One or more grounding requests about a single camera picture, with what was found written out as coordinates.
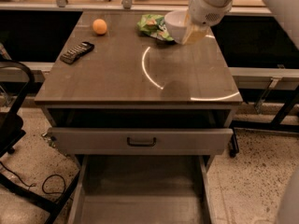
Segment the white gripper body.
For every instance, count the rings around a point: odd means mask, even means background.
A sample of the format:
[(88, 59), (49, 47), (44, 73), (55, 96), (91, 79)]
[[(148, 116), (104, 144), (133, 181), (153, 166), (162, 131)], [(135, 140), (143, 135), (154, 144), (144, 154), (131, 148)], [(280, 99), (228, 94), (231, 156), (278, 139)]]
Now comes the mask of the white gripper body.
[(232, 8), (232, 0), (189, 0), (188, 14), (193, 24), (214, 26)]

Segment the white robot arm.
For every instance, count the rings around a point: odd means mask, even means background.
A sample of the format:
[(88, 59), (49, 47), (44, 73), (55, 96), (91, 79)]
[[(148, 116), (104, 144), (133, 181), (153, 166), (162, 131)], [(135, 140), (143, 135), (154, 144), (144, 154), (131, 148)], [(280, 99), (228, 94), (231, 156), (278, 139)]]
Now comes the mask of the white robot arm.
[[(189, 0), (183, 43), (197, 41), (207, 27), (218, 24), (233, 0)], [(296, 47), (299, 47), (299, 0), (263, 0)], [(275, 224), (299, 224), (299, 167), (294, 170), (281, 199)]]

